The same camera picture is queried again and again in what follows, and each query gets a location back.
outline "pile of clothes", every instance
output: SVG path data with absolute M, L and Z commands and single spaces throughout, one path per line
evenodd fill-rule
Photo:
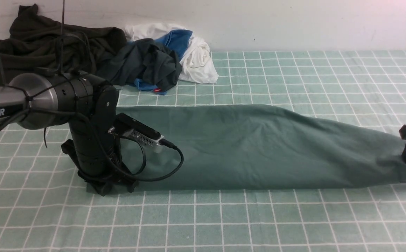
M 7 82 L 39 67 L 58 67 L 56 46 L 62 35 L 61 23 L 39 15 L 38 9 L 37 4 L 19 6 L 9 29 L 10 37 L 0 40 Z M 208 44 L 176 24 L 139 24 L 126 26 L 125 30 L 65 24 L 63 34 L 72 35 L 63 39 L 64 68 L 79 68 L 114 85 L 135 86 L 163 95 L 178 80 L 216 83 L 219 77 Z M 89 52 L 84 50 L 83 41 L 88 41 Z

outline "robotic arm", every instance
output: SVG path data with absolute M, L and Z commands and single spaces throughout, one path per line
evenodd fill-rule
M 28 130 L 69 124 L 72 139 L 62 144 L 78 168 L 78 175 L 101 196 L 113 185 L 132 193 L 139 181 L 166 179 L 181 167 L 184 157 L 178 147 L 154 129 L 125 115 L 116 115 L 119 91 L 108 81 L 84 72 L 57 73 L 38 69 L 15 77 L 0 87 L 0 131 L 10 123 Z M 143 163 L 136 174 L 125 166 L 120 139 L 137 142 Z M 182 160 L 169 174 L 150 179 L 137 177 L 146 158 L 142 146 L 166 146 L 179 152 Z

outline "white wall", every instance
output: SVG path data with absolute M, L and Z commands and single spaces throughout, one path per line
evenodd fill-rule
M 19 5 L 60 20 L 62 0 L 0 0 L 0 39 Z M 65 22 L 174 22 L 212 50 L 406 49 L 406 0 L 66 0 Z

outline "grid pattern tablecloth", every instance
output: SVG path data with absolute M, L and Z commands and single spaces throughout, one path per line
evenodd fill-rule
M 119 106 L 269 104 L 390 134 L 406 124 L 406 51 L 214 52 L 217 84 Z M 0 134 L 0 251 L 406 252 L 406 185 L 347 190 L 85 192 L 67 126 Z

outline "green cloth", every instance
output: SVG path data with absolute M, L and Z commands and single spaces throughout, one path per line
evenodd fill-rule
M 182 168 L 137 190 L 361 188 L 406 182 L 400 155 L 405 141 L 392 134 L 299 115 L 270 105 L 120 107 L 156 129 L 184 153 Z M 159 177 L 180 157 L 146 148 L 142 177 Z M 136 170 L 139 146 L 123 140 L 123 160 Z

